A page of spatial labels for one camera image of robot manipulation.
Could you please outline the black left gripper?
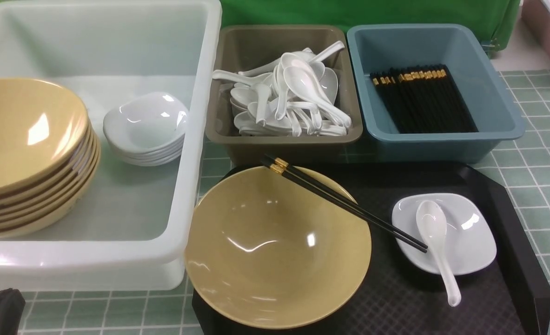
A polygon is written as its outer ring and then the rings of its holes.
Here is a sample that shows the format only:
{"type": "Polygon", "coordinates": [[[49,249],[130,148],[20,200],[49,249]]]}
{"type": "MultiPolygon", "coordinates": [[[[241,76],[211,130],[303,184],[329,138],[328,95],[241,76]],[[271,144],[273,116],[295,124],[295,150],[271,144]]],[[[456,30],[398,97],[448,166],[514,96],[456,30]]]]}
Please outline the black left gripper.
{"type": "Polygon", "coordinates": [[[0,335],[17,335],[26,305],[22,293],[14,288],[0,291],[0,335]]]}

